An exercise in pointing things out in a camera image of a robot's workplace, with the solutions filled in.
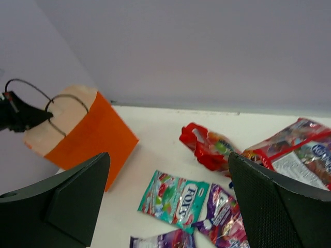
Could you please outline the purple Fox's candy bag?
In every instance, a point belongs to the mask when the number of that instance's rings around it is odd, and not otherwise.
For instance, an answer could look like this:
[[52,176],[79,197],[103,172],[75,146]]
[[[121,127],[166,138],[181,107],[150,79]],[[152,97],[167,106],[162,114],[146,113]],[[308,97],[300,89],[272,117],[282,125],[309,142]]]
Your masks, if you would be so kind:
[[206,236],[215,247],[250,247],[239,205],[220,185],[210,186],[204,220],[192,227]]

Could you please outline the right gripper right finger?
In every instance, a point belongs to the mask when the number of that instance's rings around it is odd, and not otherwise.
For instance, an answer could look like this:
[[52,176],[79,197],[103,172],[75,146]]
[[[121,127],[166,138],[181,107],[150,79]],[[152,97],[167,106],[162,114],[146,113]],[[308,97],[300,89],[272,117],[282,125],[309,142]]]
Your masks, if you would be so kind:
[[251,247],[330,247],[330,191],[235,152],[228,163]]

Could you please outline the green wafer packet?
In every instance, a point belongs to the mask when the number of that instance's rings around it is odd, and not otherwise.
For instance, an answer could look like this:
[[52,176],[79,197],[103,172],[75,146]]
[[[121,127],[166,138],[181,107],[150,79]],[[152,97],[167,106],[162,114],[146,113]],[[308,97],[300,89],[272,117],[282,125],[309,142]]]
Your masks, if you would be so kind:
[[210,184],[156,170],[141,198],[138,211],[189,234],[199,219]]

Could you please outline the purple white snack packet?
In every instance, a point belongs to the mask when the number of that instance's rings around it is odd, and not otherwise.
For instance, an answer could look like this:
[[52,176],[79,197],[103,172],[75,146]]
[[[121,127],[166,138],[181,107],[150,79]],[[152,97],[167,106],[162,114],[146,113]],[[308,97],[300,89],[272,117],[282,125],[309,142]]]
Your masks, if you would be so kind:
[[130,248],[196,248],[193,234],[177,229],[148,238],[130,237]]

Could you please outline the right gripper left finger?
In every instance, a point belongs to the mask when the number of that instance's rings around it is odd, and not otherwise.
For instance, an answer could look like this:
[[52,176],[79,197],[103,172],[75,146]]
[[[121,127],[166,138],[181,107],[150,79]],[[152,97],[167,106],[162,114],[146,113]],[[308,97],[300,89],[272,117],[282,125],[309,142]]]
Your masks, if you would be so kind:
[[1,195],[1,247],[89,247],[110,168],[102,152]]

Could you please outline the red chocolate bar packet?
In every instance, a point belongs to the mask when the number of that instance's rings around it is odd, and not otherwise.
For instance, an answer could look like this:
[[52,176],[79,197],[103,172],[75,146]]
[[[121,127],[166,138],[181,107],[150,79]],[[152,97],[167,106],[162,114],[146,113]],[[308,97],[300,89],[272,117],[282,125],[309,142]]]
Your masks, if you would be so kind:
[[228,158],[230,153],[240,153],[240,150],[227,137],[191,122],[182,127],[179,140],[205,168],[231,177]]

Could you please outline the red snack packet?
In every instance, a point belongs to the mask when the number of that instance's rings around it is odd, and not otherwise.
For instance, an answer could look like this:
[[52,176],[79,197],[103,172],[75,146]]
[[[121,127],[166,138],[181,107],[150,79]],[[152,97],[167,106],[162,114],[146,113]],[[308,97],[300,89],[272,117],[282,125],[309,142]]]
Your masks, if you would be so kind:
[[242,156],[270,170],[330,191],[330,128],[299,118]]

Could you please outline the orange paper bag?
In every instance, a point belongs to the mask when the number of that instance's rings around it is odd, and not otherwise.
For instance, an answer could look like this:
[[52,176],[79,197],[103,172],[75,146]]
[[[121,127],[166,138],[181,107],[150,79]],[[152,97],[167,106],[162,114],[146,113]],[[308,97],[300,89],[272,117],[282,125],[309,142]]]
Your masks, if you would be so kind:
[[48,98],[49,120],[23,133],[23,143],[63,170],[107,152],[110,168],[105,190],[130,157],[138,138],[96,88],[71,85]]

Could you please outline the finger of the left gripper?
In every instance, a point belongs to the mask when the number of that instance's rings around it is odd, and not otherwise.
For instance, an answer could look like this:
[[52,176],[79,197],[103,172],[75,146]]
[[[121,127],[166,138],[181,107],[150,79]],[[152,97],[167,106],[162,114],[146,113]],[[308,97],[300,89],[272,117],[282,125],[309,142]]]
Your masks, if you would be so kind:
[[27,104],[13,91],[1,93],[1,131],[25,132],[52,117],[51,112]]

